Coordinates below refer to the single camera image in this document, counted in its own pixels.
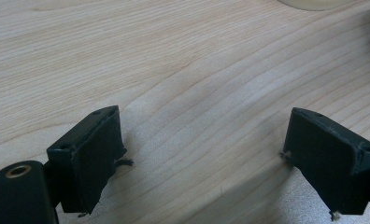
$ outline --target light wood surface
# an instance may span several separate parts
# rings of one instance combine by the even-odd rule
[[[135,166],[61,223],[331,223],[278,153],[294,106],[370,140],[370,0],[0,0],[0,169],[108,105]]]

